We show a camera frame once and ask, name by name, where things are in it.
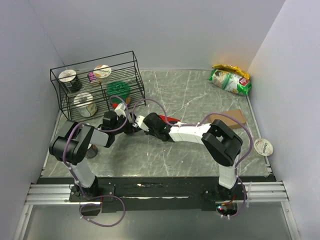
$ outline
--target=food container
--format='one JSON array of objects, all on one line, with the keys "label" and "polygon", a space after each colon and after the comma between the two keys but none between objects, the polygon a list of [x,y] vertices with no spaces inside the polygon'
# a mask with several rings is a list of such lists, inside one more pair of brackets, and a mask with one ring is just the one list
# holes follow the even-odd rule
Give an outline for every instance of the food container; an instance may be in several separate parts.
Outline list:
[{"label": "food container", "polygon": [[239,95],[248,95],[252,86],[249,79],[217,68],[212,70],[208,80],[223,90]]},{"label": "food container", "polygon": [[64,70],[59,74],[59,82],[62,83],[69,93],[76,93],[81,89],[81,81],[78,79],[75,70]]},{"label": "food container", "polygon": [[94,101],[94,97],[90,93],[79,93],[74,98],[73,103],[77,107],[80,115],[83,117],[91,117],[97,111],[97,105]]},{"label": "food container", "polygon": [[[112,95],[117,95],[120,98],[122,98],[126,104],[130,103],[130,100],[131,100],[130,86],[123,81],[115,81],[115,82],[109,83],[106,86],[106,93],[108,94],[109,97],[111,97]],[[121,103],[121,100],[117,98],[112,99],[112,106],[114,108],[116,108],[119,103]]]},{"label": "food container", "polygon": [[268,140],[259,138],[254,141],[254,150],[262,156],[270,156],[274,152],[274,147]]},{"label": "food container", "polygon": [[100,85],[99,80],[95,77],[93,72],[88,73],[88,79],[93,86],[97,87]]},{"label": "food container", "polygon": [[110,79],[111,71],[108,65],[99,65],[93,70],[93,75],[100,83],[106,83]]}]

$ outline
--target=white wall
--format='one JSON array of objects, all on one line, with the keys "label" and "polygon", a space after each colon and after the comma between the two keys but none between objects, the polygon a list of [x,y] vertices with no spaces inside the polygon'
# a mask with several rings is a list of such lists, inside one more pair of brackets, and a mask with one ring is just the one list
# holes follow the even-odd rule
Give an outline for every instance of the white wall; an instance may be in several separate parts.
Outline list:
[{"label": "white wall", "polygon": [[25,0],[0,1],[0,239],[12,239],[58,113],[49,70],[62,65]]},{"label": "white wall", "polygon": [[141,69],[248,69],[285,0],[29,0],[66,64],[134,50]]},{"label": "white wall", "polygon": [[249,68],[253,110],[304,240],[320,239],[319,9],[286,0]]}]

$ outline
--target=red object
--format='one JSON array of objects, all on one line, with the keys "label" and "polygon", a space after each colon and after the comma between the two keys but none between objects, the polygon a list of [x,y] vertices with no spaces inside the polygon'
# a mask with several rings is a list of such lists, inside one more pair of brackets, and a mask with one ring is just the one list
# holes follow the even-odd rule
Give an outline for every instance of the red object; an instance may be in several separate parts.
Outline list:
[{"label": "red object", "polygon": [[166,117],[165,118],[165,116],[163,116],[163,115],[159,115],[159,117],[164,121],[164,122],[166,122],[166,118],[168,119],[168,122],[170,122],[170,121],[176,121],[176,122],[180,122],[180,120],[179,119],[176,119],[176,118],[173,118],[173,117]]},{"label": "red object", "polygon": [[249,83],[249,80],[246,79],[246,78],[244,78],[244,77],[242,77],[242,78],[240,78],[239,83],[240,83],[242,86],[246,86],[246,85]]}]

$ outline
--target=green lid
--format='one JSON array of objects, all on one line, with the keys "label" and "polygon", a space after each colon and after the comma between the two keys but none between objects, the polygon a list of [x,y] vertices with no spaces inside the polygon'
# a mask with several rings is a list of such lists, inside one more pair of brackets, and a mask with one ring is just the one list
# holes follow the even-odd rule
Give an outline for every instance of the green lid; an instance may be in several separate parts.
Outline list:
[{"label": "green lid", "polygon": [[[130,96],[130,86],[123,81],[111,82],[106,86],[108,96],[117,95],[124,101]],[[117,98],[112,99],[112,103],[119,104],[121,101]]]}]

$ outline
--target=green container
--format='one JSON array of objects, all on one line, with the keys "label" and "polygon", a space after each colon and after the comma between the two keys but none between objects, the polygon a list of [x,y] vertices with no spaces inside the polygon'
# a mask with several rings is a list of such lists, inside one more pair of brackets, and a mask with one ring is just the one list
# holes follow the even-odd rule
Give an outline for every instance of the green container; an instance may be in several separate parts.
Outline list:
[{"label": "green container", "polygon": [[[130,103],[130,86],[123,81],[109,83],[106,86],[106,93],[109,97],[112,95],[117,95],[122,98],[126,104]],[[111,101],[114,108],[121,103],[121,101],[117,98],[113,98]]]}]

